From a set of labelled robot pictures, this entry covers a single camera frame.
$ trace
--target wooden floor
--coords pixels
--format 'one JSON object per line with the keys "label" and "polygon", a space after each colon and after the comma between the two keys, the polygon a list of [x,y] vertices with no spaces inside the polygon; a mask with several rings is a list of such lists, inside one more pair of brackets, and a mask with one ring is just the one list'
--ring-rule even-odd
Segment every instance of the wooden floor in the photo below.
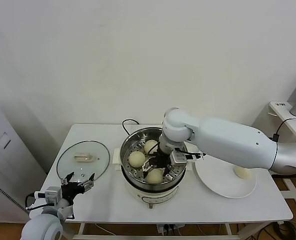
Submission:
{"label": "wooden floor", "polygon": [[[296,178],[292,178],[294,185],[296,186]],[[276,178],[275,182],[277,183],[280,190],[286,190],[286,186],[284,185],[282,179]],[[290,206],[294,218],[293,221],[296,221],[296,203],[294,200],[287,200],[288,205]],[[75,233],[78,232],[80,224],[77,223],[66,223],[70,226],[71,229]],[[129,235],[129,236],[156,236],[159,235],[157,232],[157,228],[155,224],[99,224],[99,226],[117,234],[117,235]],[[207,235],[225,235],[226,230],[222,225],[219,228],[218,224],[207,224],[207,225],[199,225],[201,230]],[[239,229],[242,229],[244,224],[239,224]],[[21,230],[23,228],[23,224],[10,224],[10,223],[0,223],[0,240],[18,240],[20,239]],[[237,232],[237,225],[231,224],[232,232],[235,234]],[[275,237],[275,239],[280,240],[279,237],[274,233],[272,226],[266,228],[266,230]],[[198,226],[195,224],[185,225],[180,228],[180,233],[183,236],[201,236],[203,235]],[[86,224],[84,229],[84,234],[94,234],[94,235],[107,235],[105,231],[99,229],[95,224]],[[260,235],[260,240],[273,240],[271,236],[269,236],[265,231],[263,231]]]}

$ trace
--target white table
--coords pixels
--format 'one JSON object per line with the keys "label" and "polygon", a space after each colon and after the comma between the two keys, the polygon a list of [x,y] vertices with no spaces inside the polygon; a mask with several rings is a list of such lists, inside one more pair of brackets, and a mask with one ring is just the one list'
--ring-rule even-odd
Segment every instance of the white table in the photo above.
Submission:
{"label": "white table", "polygon": [[[144,127],[150,126],[127,125],[129,132]],[[61,154],[77,142],[94,140],[103,143],[110,152],[110,165],[106,172],[95,181],[94,188],[75,198],[73,206],[75,219],[68,219],[67,222],[118,224],[258,223],[248,224],[239,232],[240,238],[245,239],[269,222],[290,220],[293,217],[282,194],[265,169],[254,170],[257,175],[257,187],[251,195],[241,199],[229,199],[217,195],[201,182],[194,171],[187,171],[177,194],[170,201],[149,209],[147,205],[128,193],[122,172],[116,171],[112,165],[113,151],[121,146],[126,137],[127,134],[121,125],[75,124],[71,127],[41,188],[42,191],[50,186],[60,186],[56,164]],[[35,206],[44,203],[43,199],[38,199]],[[40,212],[41,210],[32,211],[30,217],[32,218]],[[216,239],[239,239],[239,236]],[[102,236],[95,236],[92,239],[102,239]]]}

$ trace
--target steamed bun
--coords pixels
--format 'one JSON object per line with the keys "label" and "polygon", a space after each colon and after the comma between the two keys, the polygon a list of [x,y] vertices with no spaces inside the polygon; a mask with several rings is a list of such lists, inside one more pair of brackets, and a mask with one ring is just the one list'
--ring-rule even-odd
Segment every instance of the steamed bun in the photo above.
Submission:
{"label": "steamed bun", "polygon": [[151,172],[148,173],[146,177],[146,181],[149,184],[160,184],[163,182],[163,170],[160,168],[155,168]]}
{"label": "steamed bun", "polygon": [[252,172],[250,169],[241,166],[235,166],[233,168],[233,171],[238,177],[242,179],[249,179],[252,176]]}
{"label": "steamed bun", "polygon": [[[158,142],[155,141],[155,140],[148,140],[148,141],[144,144],[144,147],[143,147],[145,153],[148,154],[149,150],[150,150],[151,148],[153,148],[153,146],[155,146],[157,143],[158,143]],[[158,149],[158,146],[155,146],[155,147],[150,151],[150,153],[151,153],[151,154],[152,154],[152,153],[155,153],[155,152],[157,151],[157,149]]]}
{"label": "steamed bun", "polygon": [[129,155],[129,164],[134,168],[142,167],[145,160],[145,155],[140,151],[134,151]]}

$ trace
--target glass pot lid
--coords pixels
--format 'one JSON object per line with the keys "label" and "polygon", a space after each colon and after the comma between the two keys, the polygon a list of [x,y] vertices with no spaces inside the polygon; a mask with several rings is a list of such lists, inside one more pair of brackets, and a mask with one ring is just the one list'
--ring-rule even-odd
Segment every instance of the glass pot lid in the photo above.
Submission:
{"label": "glass pot lid", "polygon": [[94,174],[98,179],[109,165],[110,154],[105,145],[97,141],[81,141],[69,147],[59,158],[57,174],[64,179],[74,172],[71,182],[83,182]]}

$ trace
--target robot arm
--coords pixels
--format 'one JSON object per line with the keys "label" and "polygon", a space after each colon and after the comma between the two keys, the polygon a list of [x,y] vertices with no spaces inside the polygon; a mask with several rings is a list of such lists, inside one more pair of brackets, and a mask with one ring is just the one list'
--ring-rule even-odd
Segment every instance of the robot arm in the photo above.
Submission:
{"label": "robot arm", "polygon": [[172,108],[165,113],[160,149],[187,141],[215,158],[244,167],[279,174],[296,174],[296,143],[277,143],[260,130],[218,119],[198,119]]}
{"label": "robot arm", "polygon": [[70,182],[74,173],[61,179],[61,187],[49,187],[45,193],[35,192],[35,198],[41,194],[47,204],[40,215],[32,218],[22,229],[20,240],[59,240],[62,237],[62,224],[73,216],[73,199],[84,194],[94,186],[94,174],[84,182]]}

